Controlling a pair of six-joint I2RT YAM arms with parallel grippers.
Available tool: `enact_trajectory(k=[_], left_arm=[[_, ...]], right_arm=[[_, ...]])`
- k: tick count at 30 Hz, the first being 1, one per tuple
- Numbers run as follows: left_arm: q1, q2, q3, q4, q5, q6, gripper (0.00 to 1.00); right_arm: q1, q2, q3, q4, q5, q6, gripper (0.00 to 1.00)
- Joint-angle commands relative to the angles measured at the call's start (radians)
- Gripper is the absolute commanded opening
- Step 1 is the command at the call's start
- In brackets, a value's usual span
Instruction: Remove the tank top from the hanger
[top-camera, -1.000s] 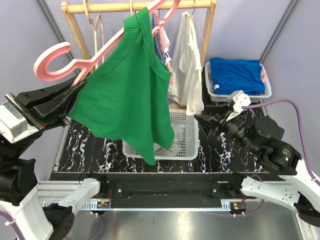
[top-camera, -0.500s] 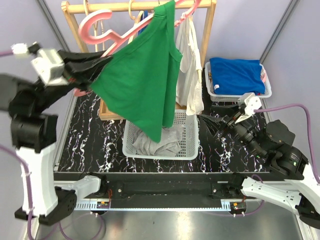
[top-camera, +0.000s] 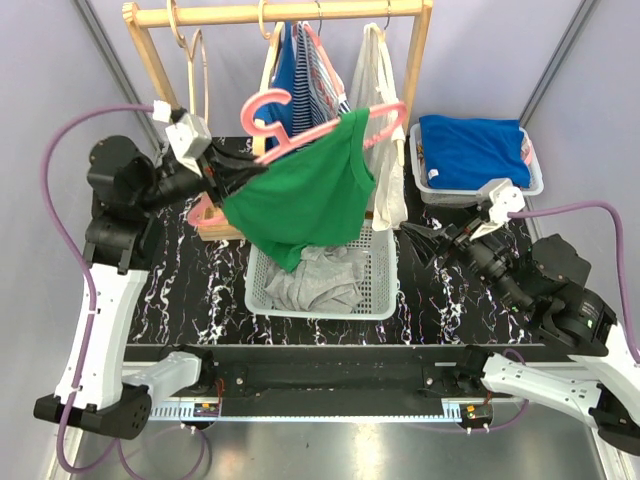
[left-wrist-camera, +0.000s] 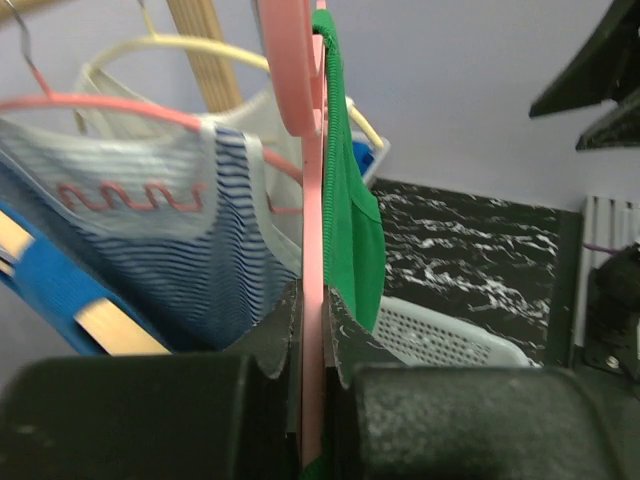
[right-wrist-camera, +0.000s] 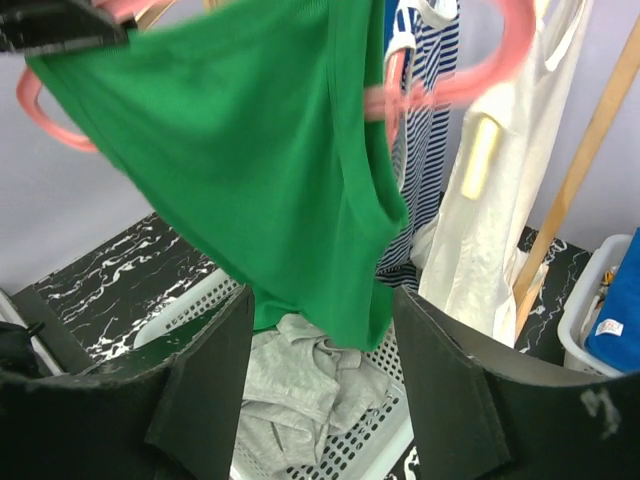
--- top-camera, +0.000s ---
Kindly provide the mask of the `green tank top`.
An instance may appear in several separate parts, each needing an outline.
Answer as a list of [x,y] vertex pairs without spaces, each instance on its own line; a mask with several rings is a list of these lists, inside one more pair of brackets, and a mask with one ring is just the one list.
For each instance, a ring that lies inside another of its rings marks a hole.
[[368,118],[367,109],[349,112],[328,135],[272,162],[224,201],[228,222],[288,272],[308,246],[358,239],[376,186],[364,159]]

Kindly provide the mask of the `grey tank top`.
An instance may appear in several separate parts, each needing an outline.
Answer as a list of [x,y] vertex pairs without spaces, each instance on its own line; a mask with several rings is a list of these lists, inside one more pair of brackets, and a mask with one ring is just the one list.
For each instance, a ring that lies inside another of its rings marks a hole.
[[367,254],[338,247],[305,247],[298,266],[287,272],[272,264],[265,292],[279,310],[350,314],[364,300]]

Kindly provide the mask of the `beige wooden hanger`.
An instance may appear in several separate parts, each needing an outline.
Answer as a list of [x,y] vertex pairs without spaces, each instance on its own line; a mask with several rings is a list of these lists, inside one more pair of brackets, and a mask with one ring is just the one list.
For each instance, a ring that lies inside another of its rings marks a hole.
[[209,97],[209,70],[208,70],[208,62],[207,62],[207,52],[206,46],[204,43],[203,32],[200,28],[196,29],[194,34],[192,35],[191,41],[188,42],[186,37],[180,33],[177,27],[177,4],[175,0],[167,0],[166,1],[166,10],[169,17],[169,26],[173,33],[173,36],[176,40],[176,43],[179,48],[183,50],[186,56],[187,62],[187,79],[188,79],[188,94],[189,94],[189,111],[196,115],[197,114],[197,83],[195,78],[196,68],[195,68],[195,57],[196,57],[196,48],[200,48],[200,56],[201,56],[201,64],[202,64],[202,73],[203,73],[203,114],[202,118],[205,121],[205,124],[209,124],[209,114],[210,114],[210,97]]

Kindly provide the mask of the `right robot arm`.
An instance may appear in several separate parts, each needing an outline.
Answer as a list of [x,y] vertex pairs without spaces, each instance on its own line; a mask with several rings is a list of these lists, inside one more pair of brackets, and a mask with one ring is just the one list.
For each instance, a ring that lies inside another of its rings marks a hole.
[[461,265],[503,306],[527,315],[536,342],[594,378],[560,378],[468,346],[450,375],[457,390],[472,397],[486,389],[539,403],[582,421],[616,449],[638,455],[639,368],[615,312],[586,286],[590,263],[558,234],[516,256],[491,235],[473,238],[477,224],[432,229],[405,222],[401,230],[424,266],[437,260]]

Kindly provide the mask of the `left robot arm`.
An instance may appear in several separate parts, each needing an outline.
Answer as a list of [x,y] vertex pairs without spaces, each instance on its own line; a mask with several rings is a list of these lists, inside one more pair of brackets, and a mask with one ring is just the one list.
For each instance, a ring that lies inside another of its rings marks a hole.
[[172,151],[159,165],[132,140],[116,135],[90,152],[87,181],[93,190],[92,220],[80,263],[85,286],[69,363],[55,391],[37,399],[34,416],[116,439],[136,438],[153,407],[189,390],[196,396],[215,386],[211,352],[174,347],[151,367],[123,375],[135,305],[152,270],[164,228],[157,213],[199,194],[229,194],[261,166],[250,152],[214,139],[197,160],[198,176]]

